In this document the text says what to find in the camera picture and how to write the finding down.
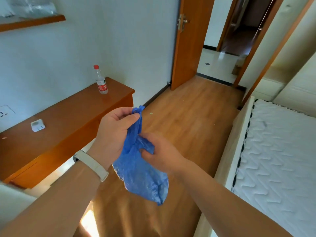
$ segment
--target person's left hand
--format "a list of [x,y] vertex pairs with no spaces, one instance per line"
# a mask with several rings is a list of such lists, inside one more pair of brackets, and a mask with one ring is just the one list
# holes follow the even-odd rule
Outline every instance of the person's left hand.
[[87,154],[106,170],[121,155],[127,129],[139,119],[132,107],[117,108],[106,114],[99,125],[97,137]]

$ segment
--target wooden desk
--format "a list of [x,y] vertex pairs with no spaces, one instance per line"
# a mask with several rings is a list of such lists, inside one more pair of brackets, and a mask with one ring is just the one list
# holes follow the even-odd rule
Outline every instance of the wooden desk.
[[[106,83],[106,95],[92,84],[0,133],[0,180],[33,188],[95,138],[106,113],[133,106],[132,88],[109,77]],[[30,123],[38,119],[46,128],[33,132]]]

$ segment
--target quilted mattress surface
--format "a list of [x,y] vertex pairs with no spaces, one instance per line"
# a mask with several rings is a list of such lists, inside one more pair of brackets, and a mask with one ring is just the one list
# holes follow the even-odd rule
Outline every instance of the quilted mattress surface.
[[294,237],[316,236],[316,119],[258,100],[232,192]]

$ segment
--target white watch strap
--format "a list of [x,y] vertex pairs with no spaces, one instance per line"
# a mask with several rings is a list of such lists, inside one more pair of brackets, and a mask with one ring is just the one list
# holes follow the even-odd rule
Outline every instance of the white watch strap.
[[95,159],[90,155],[86,154],[84,151],[80,150],[75,155],[75,158],[81,160],[87,166],[89,166],[95,173],[100,176],[101,182],[105,181],[109,173],[101,166]]

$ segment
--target electrical outlet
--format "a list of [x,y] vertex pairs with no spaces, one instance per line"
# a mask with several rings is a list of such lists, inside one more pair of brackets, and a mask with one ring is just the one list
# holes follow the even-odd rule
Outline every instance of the electrical outlet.
[[3,121],[12,114],[15,114],[15,112],[8,105],[0,106],[0,121]]

